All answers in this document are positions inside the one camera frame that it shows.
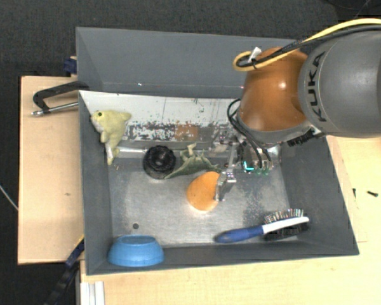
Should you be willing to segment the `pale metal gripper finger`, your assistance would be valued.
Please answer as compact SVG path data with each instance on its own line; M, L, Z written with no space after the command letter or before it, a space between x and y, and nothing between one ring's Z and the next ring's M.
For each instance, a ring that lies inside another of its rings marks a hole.
M225 187L225 173L222 172L216 181L214 200L223 200Z
M237 179L233 169L227 169L222 173L222 183L221 183L221 200L225 199L225 195L232 189L236 184Z

